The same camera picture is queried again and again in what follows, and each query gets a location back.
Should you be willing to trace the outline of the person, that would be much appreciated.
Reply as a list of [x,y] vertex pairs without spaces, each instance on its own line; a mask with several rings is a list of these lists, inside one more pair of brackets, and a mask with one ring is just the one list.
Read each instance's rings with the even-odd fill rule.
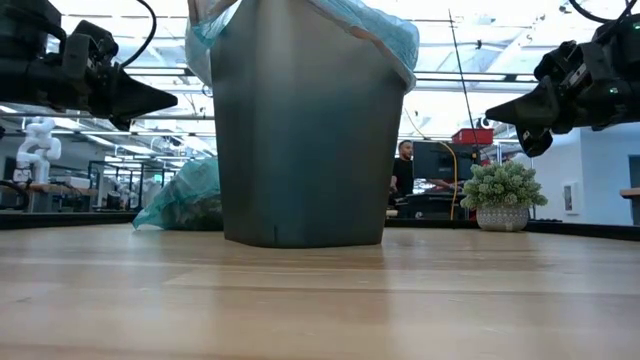
[[394,207],[399,199],[405,198],[413,191],[413,143],[403,140],[398,144],[398,156],[393,163],[388,205]]

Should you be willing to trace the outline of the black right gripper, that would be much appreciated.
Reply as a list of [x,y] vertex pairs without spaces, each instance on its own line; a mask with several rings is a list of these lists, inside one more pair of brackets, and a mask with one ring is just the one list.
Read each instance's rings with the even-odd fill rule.
[[551,132],[596,131],[631,121],[631,19],[598,27],[589,42],[565,41],[545,54],[529,93],[485,111],[516,126],[523,152],[535,158],[553,143]]

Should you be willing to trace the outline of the white wall dispenser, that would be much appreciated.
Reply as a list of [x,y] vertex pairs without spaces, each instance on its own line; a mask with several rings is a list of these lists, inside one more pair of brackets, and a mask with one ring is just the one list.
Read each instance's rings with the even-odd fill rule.
[[566,214],[578,215],[580,213],[581,197],[578,182],[572,181],[563,184],[563,200]]

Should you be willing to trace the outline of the dark plastic trash bin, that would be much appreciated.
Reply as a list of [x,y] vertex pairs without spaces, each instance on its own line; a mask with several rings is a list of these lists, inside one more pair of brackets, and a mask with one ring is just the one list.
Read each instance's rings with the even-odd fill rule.
[[241,0],[211,71],[225,237],[380,243],[406,89],[381,49],[312,0]]

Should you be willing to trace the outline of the potted green plant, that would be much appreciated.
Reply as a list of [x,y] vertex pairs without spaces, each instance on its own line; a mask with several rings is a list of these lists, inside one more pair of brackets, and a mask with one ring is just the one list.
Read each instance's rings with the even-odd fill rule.
[[473,165],[471,173],[464,183],[461,206],[475,213],[482,230],[519,232],[529,222],[530,210],[548,202],[535,179],[536,171],[521,163]]

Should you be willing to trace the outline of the wooden workbench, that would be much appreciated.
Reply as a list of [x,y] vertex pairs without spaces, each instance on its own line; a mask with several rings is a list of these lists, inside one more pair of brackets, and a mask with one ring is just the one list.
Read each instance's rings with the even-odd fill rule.
[[66,184],[33,184],[27,189],[29,213],[90,212],[98,191]]

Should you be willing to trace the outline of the light blue trash bag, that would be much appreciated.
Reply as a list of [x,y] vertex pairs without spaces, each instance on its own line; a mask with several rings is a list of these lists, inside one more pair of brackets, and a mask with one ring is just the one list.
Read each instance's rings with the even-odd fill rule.
[[[189,17],[185,36],[187,67],[208,87],[212,85],[207,58],[217,38],[239,6],[248,0],[187,0]],[[350,35],[372,42],[387,57],[407,92],[416,86],[420,35],[409,21],[366,5],[362,0],[300,0]]]

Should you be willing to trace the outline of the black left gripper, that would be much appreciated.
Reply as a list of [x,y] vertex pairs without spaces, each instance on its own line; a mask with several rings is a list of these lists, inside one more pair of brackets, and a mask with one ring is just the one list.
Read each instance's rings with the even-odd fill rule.
[[134,80],[112,63],[119,46],[108,30],[82,20],[57,53],[27,67],[35,102],[55,110],[81,110],[109,118],[128,132],[133,118],[177,105],[176,96]]

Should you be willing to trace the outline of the black monitor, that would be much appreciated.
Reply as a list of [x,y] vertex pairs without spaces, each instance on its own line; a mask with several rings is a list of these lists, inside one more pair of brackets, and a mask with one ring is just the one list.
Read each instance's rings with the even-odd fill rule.
[[480,164],[480,152],[473,145],[448,142],[413,143],[413,174],[418,179],[469,180],[471,167]]

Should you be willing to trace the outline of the black aluminium table frame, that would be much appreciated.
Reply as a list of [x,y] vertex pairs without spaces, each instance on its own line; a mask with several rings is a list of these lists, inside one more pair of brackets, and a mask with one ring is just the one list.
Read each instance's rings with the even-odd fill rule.
[[[110,225],[130,223],[133,212],[115,213],[20,213],[0,212],[0,230],[29,228],[73,227],[90,225]],[[470,220],[385,220],[390,228],[433,228],[433,229],[478,229]],[[593,237],[612,240],[640,242],[640,226],[597,225],[530,220],[525,232]]]

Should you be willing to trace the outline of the red box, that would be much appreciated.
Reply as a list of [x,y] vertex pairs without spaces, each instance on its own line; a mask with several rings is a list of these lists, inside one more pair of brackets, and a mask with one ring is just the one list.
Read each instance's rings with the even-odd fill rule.
[[491,145],[494,140],[494,130],[484,128],[462,128],[451,137],[453,143],[466,145]]

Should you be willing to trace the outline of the teal trash bag liner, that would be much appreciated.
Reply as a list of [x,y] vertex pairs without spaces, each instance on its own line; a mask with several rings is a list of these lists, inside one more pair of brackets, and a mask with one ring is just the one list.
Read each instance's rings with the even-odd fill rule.
[[194,160],[160,190],[132,222],[135,229],[222,231],[223,214],[216,158]]

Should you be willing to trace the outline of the wooden side table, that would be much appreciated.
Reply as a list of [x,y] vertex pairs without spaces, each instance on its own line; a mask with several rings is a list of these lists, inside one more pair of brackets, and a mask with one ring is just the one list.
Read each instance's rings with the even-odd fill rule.
[[623,189],[620,196],[631,201],[632,220],[635,226],[640,226],[640,187]]

